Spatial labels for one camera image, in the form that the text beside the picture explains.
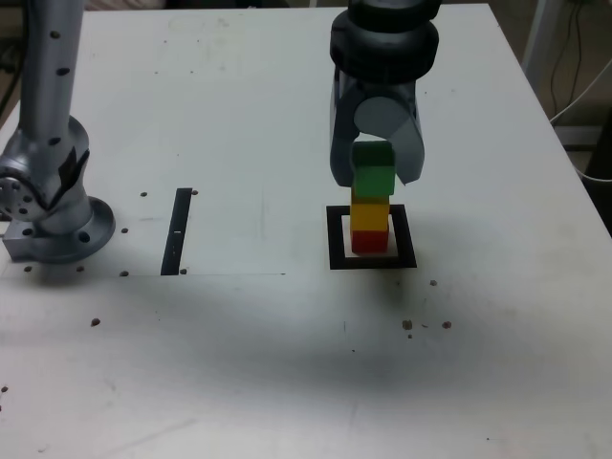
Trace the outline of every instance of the green block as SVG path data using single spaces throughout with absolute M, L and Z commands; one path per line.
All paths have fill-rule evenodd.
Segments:
M 395 190 L 393 149 L 389 142 L 355 142 L 355 196 L 382 198 L 392 196 Z
M 355 196 L 382 198 L 395 190 L 395 167 L 392 165 L 358 167 L 355 170 Z

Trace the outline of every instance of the toy block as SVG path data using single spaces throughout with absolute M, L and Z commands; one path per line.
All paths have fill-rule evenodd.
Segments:
M 355 142 L 355 194 L 359 198 L 391 196 L 395 191 L 393 149 L 389 142 Z
M 389 198 L 358 198 L 351 195 L 351 231 L 386 231 Z
M 351 231 L 351 250 L 357 255 L 386 253 L 389 227 L 385 231 Z

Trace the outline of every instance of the gray robot arm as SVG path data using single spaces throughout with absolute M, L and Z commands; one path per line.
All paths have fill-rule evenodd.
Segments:
M 330 163 L 340 186 L 353 184 L 359 133 L 386 139 L 403 184 L 418 180 L 425 161 L 416 80 L 433 65 L 438 33 L 429 22 L 441 0 L 350 0 L 334 21 L 336 63 Z
M 115 228 L 88 197 L 89 139 L 70 116 L 85 0 L 25 0 L 27 28 L 19 125 L 0 156 L 4 244 L 15 261 L 66 263 L 97 251 Z

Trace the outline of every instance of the red block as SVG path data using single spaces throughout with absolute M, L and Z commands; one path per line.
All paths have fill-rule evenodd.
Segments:
M 386 231 L 352 231 L 351 249 L 357 255 L 386 253 L 389 227 Z

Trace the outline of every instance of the table surface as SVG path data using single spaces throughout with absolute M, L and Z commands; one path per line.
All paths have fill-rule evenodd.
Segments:
M 488 7 L 442 7 L 418 83 L 418 269 L 328 269 L 339 12 L 85 16 L 73 114 L 118 231 L 2 251 L 3 458 L 610 457 L 612 244 Z

